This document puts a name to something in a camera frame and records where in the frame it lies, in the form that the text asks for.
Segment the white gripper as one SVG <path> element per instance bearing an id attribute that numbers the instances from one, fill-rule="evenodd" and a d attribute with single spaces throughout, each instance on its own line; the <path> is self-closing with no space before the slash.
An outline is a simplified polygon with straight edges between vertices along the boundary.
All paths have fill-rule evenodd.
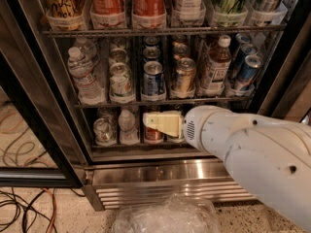
<path id="1" fill-rule="evenodd" d="M 226 145 L 239 114 L 215 106 L 198 106 L 190 109 L 183 125 L 183 116 L 178 111 L 143 113 L 145 126 L 172 137 L 179 137 L 182 126 L 186 141 L 202 152 L 209 152 L 224 159 Z"/>

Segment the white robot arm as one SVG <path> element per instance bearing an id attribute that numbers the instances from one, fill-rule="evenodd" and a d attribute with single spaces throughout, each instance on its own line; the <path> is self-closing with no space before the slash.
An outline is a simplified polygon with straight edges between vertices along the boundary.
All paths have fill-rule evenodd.
<path id="1" fill-rule="evenodd" d="M 260 202 L 311 232 L 311 127 L 216 106 L 143 114 L 145 126 L 217 156 Z"/>

